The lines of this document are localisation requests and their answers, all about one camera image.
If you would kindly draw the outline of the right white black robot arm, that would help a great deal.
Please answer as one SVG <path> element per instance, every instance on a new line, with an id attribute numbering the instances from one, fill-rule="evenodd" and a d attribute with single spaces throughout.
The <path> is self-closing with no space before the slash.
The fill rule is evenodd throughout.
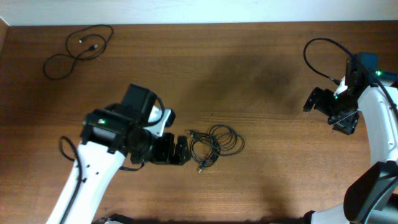
<path id="1" fill-rule="evenodd" d="M 307 212 L 302 223 L 397 223 L 397 75 L 379 70 L 375 54 L 355 57 L 347 60 L 338 88 L 314 88 L 303 110 L 321 111 L 335 131 L 347 135 L 363 117 L 371 166 L 349 186 L 341 205 Z"/>

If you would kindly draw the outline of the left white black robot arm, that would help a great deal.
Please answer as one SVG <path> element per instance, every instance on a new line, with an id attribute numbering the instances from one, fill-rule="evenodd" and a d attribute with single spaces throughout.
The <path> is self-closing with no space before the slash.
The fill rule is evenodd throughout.
<path id="1" fill-rule="evenodd" d="M 122 102 L 86 115 L 73 168 L 48 223 L 91 223 L 103 195 L 128 157 L 138 169 L 150 162 L 182 166 L 191 159 L 185 136 L 166 133 L 175 113 L 147 88 L 131 84 Z"/>

